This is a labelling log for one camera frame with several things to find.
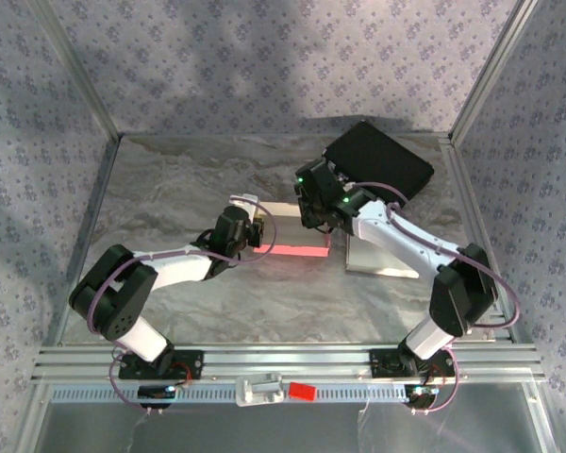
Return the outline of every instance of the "patterned backdrop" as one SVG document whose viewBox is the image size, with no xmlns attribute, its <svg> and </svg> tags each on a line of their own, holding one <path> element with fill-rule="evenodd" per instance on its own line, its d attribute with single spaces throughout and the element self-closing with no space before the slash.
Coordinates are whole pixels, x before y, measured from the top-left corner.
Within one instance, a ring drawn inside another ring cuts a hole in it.
<svg viewBox="0 0 566 453">
<path fill-rule="evenodd" d="M 460 149 L 566 423 L 566 0 L 543 2 Z"/>
<path fill-rule="evenodd" d="M 123 132 L 446 131 L 515 0 L 52 0 Z"/>
<path fill-rule="evenodd" d="M 27 8 L 0 1 L 0 451 L 8 451 L 107 140 Z"/>
</svg>

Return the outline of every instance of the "black box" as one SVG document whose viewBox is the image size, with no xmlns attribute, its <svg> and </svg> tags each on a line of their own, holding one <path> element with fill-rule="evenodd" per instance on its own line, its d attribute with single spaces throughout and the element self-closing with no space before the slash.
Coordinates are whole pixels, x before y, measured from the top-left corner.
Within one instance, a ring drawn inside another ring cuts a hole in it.
<svg viewBox="0 0 566 453">
<path fill-rule="evenodd" d="M 434 168 L 400 143 L 366 121 L 353 126 L 330 144 L 325 158 L 335 165 L 335 173 L 353 182 L 381 182 L 393 186 L 409 200 L 425 187 Z M 397 195 L 385 189 L 365 188 L 386 203 L 397 201 Z"/>
</svg>

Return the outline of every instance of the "white block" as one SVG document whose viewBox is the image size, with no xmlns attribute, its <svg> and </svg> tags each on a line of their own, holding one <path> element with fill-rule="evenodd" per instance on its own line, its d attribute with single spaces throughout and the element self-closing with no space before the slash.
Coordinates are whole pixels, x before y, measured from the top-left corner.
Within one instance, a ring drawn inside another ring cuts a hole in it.
<svg viewBox="0 0 566 453">
<path fill-rule="evenodd" d="M 419 274 L 381 247 L 348 235 L 346 270 L 387 277 L 419 278 Z"/>
<path fill-rule="evenodd" d="M 326 257 L 329 250 L 329 238 L 316 229 L 302 226 L 300 208 L 297 204 L 263 202 L 275 218 L 277 225 L 276 247 L 273 253 L 282 255 Z M 262 236 L 263 251 L 273 241 L 275 230 L 271 219 L 261 210 L 257 215 L 264 220 L 264 235 Z"/>
</svg>

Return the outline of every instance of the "robotic arm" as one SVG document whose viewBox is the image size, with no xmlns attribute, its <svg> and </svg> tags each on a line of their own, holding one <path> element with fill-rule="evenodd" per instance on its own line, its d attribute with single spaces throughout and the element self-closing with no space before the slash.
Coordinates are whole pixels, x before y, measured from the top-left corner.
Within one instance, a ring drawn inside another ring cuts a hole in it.
<svg viewBox="0 0 566 453">
<path fill-rule="evenodd" d="M 231 203 L 214 229 L 183 248 L 152 254 L 113 245 L 75 287 L 70 306 L 87 320 L 91 331 L 134 352 L 163 375 L 172 363 L 174 346 L 141 317 L 141 311 L 152 291 L 216 277 L 230 266 L 222 257 L 235 259 L 247 245 L 261 246 L 263 224 L 254 219 L 258 198 L 233 196 Z M 109 281 L 122 267 L 123 272 Z"/>
<path fill-rule="evenodd" d="M 462 260 L 448 257 L 441 249 L 457 251 L 489 267 L 485 251 L 476 244 L 460 248 L 419 229 L 391 210 L 368 191 L 353 187 L 346 191 L 327 165 L 317 159 L 296 172 L 295 191 L 307 228 L 328 224 L 348 234 L 390 250 L 395 257 L 417 271 L 432 287 L 429 312 L 399 344 L 396 357 L 378 364 L 383 376 L 416 376 L 429 367 L 441 349 L 461 337 L 492 305 L 496 289 L 490 277 Z M 431 249 L 411 239 L 395 226 L 439 248 Z"/>
</svg>

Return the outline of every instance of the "gray marble tabletop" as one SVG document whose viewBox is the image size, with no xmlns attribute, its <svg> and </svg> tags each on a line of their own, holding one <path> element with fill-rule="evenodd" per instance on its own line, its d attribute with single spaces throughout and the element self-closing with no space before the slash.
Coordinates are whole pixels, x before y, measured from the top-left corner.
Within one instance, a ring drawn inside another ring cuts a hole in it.
<svg viewBox="0 0 566 453">
<path fill-rule="evenodd" d="M 232 193 L 294 202 L 294 171 L 334 139 L 122 140 L 84 272 L 115 243 L 143 251 L 189 243 L 214 225 Z M 397 140 L 436 171 L 406 208 L 407 218 L 448 241 L 466 243 L 437 139 Z M 271 256 L 209 281 L 162 288 L 150 295 L 143 316 L 175 343 L 397 343 L 424 317 L 429 296 L 419 279 L 345 272 L 345 238 L 335 234 L 326 259 Z M 63 342 L 98 341 L 71 312 Z"/>
</svg>

